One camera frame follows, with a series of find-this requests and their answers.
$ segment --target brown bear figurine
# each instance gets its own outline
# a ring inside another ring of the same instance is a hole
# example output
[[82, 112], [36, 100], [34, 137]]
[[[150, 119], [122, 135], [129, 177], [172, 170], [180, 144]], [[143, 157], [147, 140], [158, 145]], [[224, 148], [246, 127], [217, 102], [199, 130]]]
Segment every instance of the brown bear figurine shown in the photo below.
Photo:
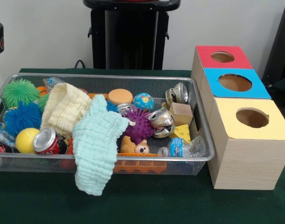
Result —
[[122, 144], [120, 147], [121, 153], [136, 153], [136, 154], [149, 154], [150, 148], [147, 145], [147, 141], [144, 139], [138, 145], [131, 142], [131, 138], [129, 136], [124, 136], [122, 139]]

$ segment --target wire mesh tray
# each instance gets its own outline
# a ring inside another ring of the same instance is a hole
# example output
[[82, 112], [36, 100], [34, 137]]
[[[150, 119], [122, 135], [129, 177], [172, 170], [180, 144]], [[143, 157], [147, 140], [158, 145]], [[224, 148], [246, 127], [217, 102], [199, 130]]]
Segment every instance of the wire mesh tray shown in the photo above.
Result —
[[[14, 80], [26, 79], [35, 86], [42, 86], [42, 80], [47, 77], [58, 77], [89, 93], [109, 93], [118, 88], [128, 89], [134, 96], [141, 92], [147, 92], [154, 98], [154, 110], [160, 109], [161, 104], [166, 101], [165, 92], [167, 89], [174, 87], [179, 82], [185, 84], [188, 89], [188, 102], [194, 116], [189, 127], [190, 137], [191, 139], [198, 135], [203, 137], [207, 149], [205, 156], [180, 158], [118, 155], [118, 161], [114, 168], [115, 173], [197, 175], [205, 162], [211, 160], [215, 155], [198, 88], [190, 78], [19, 73], [10, 77], [0, 89], [0, 121], [5, 110], [1, 96], [6, 84]], [[164, 139], [150, 138], [147, 142], [151, 153], [156, 154], [160, 147], [167, 146], [170, 139], [168, 137]], [[121, 139], [118, 139], [118, 152], [120, 143]], [[0, 153], [0, 171], [72, 173], [76, 171], [76, 166], [73, 155]]]

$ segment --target bottle label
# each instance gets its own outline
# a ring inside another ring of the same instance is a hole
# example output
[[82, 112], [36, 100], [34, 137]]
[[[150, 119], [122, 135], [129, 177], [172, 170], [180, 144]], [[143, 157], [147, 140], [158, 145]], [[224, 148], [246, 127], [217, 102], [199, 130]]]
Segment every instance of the bottle label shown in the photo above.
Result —
[[183, 139], [174, 138], [170, 142], [170, 156], [183, 157]]

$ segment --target red soda can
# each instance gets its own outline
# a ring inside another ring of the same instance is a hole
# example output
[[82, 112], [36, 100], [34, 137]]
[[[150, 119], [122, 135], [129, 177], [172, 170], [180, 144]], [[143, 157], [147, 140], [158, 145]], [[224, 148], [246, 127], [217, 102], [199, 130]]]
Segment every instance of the red soda can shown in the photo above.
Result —
[[38, 154], [65, 154], [67, 145], [53, 128], [45, 128], [36, 135], [34, 150]]

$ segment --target white wall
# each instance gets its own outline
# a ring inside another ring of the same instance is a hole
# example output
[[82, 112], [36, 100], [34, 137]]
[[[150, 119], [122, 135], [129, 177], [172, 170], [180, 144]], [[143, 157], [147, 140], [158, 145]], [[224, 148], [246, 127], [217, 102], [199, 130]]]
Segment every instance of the white wall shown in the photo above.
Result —
[[[164, 69], [190, 70], [195, 45], [239, 45], [263, 74], [285, 0], [182, 0], [170, 12]], [[20, 68], [92, 67], [90, 9], [82, 0], [0, 0], [0, 85]]]

